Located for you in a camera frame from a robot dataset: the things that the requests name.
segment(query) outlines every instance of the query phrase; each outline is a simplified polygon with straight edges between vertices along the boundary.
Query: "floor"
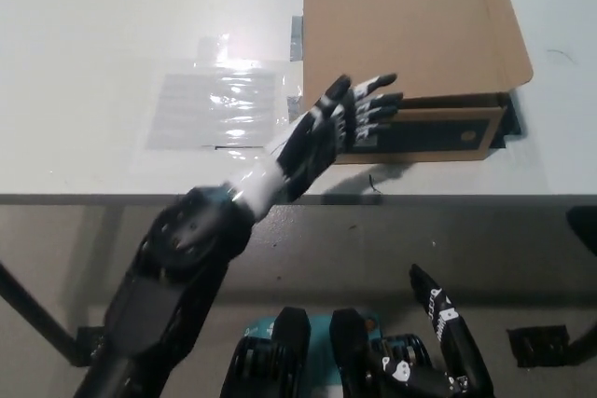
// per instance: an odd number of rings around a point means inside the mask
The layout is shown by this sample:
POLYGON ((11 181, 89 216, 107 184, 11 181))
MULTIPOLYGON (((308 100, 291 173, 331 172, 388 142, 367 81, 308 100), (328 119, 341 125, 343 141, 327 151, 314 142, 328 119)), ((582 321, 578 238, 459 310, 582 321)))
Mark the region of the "floor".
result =
MULTIPOLYGON (((159 208, 0 207, 0 257, 57 319, 99 324, 137 242, 159 208)), ((506 329, 597 317, 597 257, 565 224, 563 208, 274 208, 232 266, 196 349, 164 398, 217 397, 244 327, 283 305, 324 312, 375 309, 386 334, 436 340, 410 295, 416 262, 446 288, 479 343, 496 396, 597 395, 597 361, 520 370, 506 329)), ((84 370, 69 367, 0 300, 0 396, 70 397, 84 370)))

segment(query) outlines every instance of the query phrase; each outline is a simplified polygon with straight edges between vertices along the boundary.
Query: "black mechanical part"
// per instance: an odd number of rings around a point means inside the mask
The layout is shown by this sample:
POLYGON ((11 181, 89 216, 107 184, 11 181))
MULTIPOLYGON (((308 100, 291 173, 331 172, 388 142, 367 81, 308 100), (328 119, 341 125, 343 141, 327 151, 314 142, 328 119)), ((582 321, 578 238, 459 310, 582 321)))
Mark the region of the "black mechanical part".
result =
POLYGON ((469 396, 493 397, 492 379, 479 347, 446 292, 417 265, 410 269, 410 285, 431 319, 449 376, 461 378, 469 396))
MULTIPOLYGON (((306 116, 303 120, 310 121, 312 117, 306 116)), ((306 148, 305 160, 296 167, 292 175, 286 181, 286 195, 290 202, 300 198, 312 185, 315 179, 321 175, 334 161, 337 156, 335 127, 333 123, 325 123, 317 130, 309 131, 310 146, 306 148)))
POLYGON ((497 103, 504 109, 504 115, 497 127, 497 132, 493 137, 491 149, 506 148, 508 136, 520 137, 522 136, 522 119, 521 113, 517 111, 515 103, 518 102, 516 93, 499 93, 495 95, 497 103))
MULTIPOLYGON (((587 249, 597 254, 597 207, 573 207, 566 214, 566 219, 587 249)), ((597 324, 572 343, 565 325, 507 332, 512 354, 521 368, 580 365, 597 356, 597 324)))
POLYGON ((431 365, 410 365, 375 352, 368 353, 368 365, 377 377, 394 387, 399 397, 449 398, 467 391, 456 379, 431 365))
POLYGON ((543 326, 507 330, 512 354, 520 368, 566 365, 568 330, 565 326, 543 326))
POLYGON ((104 328, 102 326, 79 326, 76 330, 76 343, 90 354, 88 367, 100 350, 104 341, 104 328))
POLYGON ((76 398, 159 397, 252 225, 225 186, 195 188, 160 213, 105 314, 103 344, 76 398))
POLYGON ((296 398, 310 337, 305 310, 284 308, 274 322, 271 339, 241 339, 220 398, 296 398))
POLYGON ((336 366, 340 370, 344 398, 371 395, 366 354, 367 323, 356 309, 338 309, 332 314, 329 338, 336 366))
POLYGON ((423 341, 416 335, 402 335, 373 339, 371 350, 395 361, 406 361, 410 365, 431 367, 431 358, 423 341))

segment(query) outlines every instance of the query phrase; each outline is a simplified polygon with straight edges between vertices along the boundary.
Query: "robotic finger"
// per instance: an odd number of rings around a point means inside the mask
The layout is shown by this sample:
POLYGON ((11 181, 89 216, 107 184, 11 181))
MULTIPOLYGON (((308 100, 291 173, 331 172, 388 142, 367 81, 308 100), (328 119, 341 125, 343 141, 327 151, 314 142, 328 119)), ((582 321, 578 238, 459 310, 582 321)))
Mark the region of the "robotic finger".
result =
POLYGON ((284 308, 271 339, 245 336, 238 343, 220 398, 296 398, 310 337, 305 310, 284 308))
POLYGON ((410 285, 436 332, 448 374, 468 396, 493 397, 493 383, 465 319, 446 292, 421 268, 412 265, 410 285))

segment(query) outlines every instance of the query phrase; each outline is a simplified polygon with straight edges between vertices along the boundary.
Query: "cardboard box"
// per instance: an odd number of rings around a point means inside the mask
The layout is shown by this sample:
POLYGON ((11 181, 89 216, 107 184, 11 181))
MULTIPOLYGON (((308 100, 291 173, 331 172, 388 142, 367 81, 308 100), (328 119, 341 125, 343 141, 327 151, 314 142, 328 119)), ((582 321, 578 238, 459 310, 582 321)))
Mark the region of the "cardboard box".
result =
POLYGON ((340 74, 398 72, 391 132, 340 163, 487 156, 508 92, 533 77, 510 0, 304 0, 306 106, 340 74))

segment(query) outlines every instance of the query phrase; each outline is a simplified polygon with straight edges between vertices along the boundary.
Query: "prosthetic hand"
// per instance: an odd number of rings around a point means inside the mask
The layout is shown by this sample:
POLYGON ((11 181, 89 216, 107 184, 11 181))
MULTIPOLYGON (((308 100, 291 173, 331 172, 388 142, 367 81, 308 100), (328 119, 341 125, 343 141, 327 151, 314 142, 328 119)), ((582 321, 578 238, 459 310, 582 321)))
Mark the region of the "prosthetic hand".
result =
POLYGON ((410 285, 431 320, 448 372, 436 370, 426 350, 418 358, 371 351, 369 368, 399 391, 399 396, 493 398, 492 380, 477 344, 446 292, 417 265, 410 269, 410 285))
POLYGON ((198 187, 153 222, 104 317, 76 398, 156 398, 192 350, 229 262, 282 197, 295 200, 356 142, 381 132, 400 94, 368 98, 396 75, 351 88, 341 76, 251 170, 198 187))
POLYGON ((235 198, 248 206, 255 221, 280 195, 290 202, 298 199, 338 154, 387 130, 381 121, 398 112, 402 94, 369 95, 394 81, 396 75, 382 75, 351 87, 348 76, 338 78, 309 112, 268 144, 268 158, 229 180, 238 192, 235 198))

